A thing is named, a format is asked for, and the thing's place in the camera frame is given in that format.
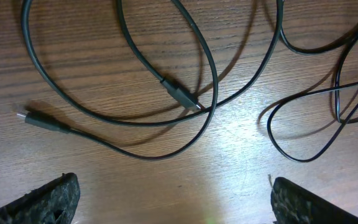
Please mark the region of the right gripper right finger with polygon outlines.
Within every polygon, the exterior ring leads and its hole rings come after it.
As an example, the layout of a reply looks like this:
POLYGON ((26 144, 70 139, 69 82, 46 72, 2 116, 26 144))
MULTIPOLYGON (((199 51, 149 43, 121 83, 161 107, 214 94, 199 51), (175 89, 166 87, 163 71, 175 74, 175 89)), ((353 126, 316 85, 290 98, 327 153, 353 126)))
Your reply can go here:
POLYGON ((284 177, 275 179, 270 203, 279 224, 358 223, 357 216, 284 177))

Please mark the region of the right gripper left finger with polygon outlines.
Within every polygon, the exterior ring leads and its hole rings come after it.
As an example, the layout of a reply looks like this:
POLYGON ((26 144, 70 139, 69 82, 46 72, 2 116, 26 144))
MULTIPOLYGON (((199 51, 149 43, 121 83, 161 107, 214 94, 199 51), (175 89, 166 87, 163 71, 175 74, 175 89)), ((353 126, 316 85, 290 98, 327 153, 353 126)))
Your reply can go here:
POLYGON ((0 208, 0 223, 70 224, 80 199, 80 185, 74 173, 62 174, 0 208))

